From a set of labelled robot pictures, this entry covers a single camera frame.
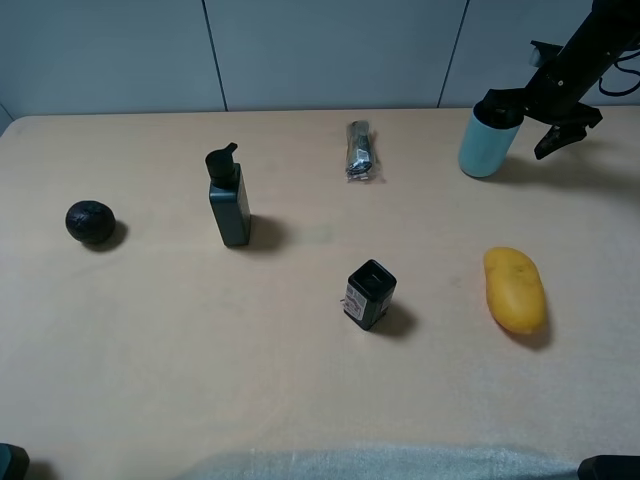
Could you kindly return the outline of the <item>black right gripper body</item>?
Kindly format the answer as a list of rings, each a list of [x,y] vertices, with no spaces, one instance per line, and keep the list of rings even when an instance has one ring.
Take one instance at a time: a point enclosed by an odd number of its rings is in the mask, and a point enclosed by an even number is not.
[[[601,74],[599,60],[590,60],[589,47],[573,41],[564,47],[541,41],[531,44],[530,63],[538,70],[524,88],[524,113],[549,125],[595,127],[602,120],[600,111],[581,103]]]

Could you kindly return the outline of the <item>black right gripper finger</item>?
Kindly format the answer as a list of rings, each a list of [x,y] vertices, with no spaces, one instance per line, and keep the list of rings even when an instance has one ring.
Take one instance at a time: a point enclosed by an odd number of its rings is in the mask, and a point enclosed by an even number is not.
[[[490,89],[480,102],[480,120],[489,127],[516,127],[523,122],[522,89]]]
[[[541,160],[567,145],[582,141],[585,137],[586,127],[584,125],[554,125],[538,142],[534,148],[534,155],[538,160]]]

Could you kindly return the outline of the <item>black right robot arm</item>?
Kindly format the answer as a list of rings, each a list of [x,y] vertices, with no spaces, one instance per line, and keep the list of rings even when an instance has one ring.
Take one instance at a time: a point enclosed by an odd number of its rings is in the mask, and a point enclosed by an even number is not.
[[[611,67],[639,55],[639,3],[594,1],[590,14],[563,45],[534,41],[537,71],[523,88],[491,89],[473,109],[478,120],[506,130],[529,117],[550,126],[534,148],[537,159],[583,140],[601,120],[581,102]]]

